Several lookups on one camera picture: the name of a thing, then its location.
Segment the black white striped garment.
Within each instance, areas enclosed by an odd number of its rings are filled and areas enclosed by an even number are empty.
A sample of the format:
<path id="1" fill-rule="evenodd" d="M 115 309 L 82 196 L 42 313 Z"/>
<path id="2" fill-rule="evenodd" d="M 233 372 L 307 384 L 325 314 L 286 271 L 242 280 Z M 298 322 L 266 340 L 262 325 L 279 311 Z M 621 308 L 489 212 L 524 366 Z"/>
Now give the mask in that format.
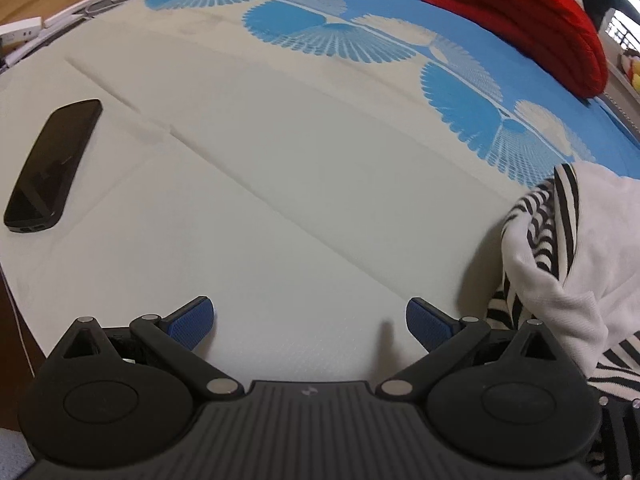
<path id="1" fill-rule="evenodd" d="M 486 320 L 541 320 L 590 386 L 639 401 L 639 182 L 592 162 L 555 167 L 501 230 L 502 279 Z"/>

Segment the black smartphone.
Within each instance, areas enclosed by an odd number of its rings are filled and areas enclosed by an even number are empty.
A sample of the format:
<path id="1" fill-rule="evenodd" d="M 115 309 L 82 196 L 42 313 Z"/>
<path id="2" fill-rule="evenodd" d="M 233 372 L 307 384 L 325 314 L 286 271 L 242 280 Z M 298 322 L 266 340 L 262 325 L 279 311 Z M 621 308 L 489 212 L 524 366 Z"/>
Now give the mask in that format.
<path id="1" fill-rule="evenodd" d="M 70 103 L 44 123 L 3 215 L 15 233 L 44 231 L 61 219 L 82 155 L 103 112 L 98 99 Z"/>

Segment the blue white patterned bedsheet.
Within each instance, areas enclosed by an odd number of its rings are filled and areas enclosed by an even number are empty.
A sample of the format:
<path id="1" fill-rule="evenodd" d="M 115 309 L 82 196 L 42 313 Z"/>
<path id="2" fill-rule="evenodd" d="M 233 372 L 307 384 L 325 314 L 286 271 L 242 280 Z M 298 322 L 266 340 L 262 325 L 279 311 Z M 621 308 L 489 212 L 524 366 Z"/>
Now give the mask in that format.
<path id="1" fill-rule="evenodd" d="M 242 380 L 381 376 L 422 354 L 420 296 L 480 315 L 500 228 L 563 162 L 638 180 L 596 100 L 421 0 L 129 0 L 1 76 L 1 193 L 48 117 L 103 106 L 60 221 L 3 231 L 50 352 L 213 300 L 204 356 Z"/>

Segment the yellow plush toys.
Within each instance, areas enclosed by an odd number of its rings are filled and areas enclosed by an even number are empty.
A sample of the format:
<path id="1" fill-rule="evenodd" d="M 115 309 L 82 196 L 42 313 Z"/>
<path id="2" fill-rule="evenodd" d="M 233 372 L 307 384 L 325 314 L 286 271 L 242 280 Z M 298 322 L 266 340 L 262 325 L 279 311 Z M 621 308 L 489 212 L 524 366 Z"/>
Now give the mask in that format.
<path id="1" fill-rule="evenodd" d="M 636 50 L 625 50 L 618 60 L 620 70 L 625 74 L 631 87 L 640 92 L 640 55 Z"/>

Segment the white power strip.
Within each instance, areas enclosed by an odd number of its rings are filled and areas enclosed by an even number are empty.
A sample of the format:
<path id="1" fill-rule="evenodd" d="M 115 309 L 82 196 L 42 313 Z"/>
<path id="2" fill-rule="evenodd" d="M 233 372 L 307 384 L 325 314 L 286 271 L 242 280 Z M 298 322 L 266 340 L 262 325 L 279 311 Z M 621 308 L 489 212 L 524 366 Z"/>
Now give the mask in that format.
<path id="1" fill-rule="evenodd" d="M 42 17 L 24 18 L 0 26 L 1 47 L 13 47 L 36 38 L 42 29 Z"/>

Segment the red folded blanket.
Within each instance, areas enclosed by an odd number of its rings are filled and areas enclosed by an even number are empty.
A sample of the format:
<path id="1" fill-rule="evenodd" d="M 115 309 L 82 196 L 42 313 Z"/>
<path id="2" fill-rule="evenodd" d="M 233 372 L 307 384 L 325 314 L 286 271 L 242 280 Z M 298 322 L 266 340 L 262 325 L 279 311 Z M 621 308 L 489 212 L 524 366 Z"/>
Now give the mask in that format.
<path id="1" fill-rule="evenodd" d="M 575 0 L 423 0 L 512 44 L 581 99 L 601 94 L 608 62 L 597 29 Z"/>

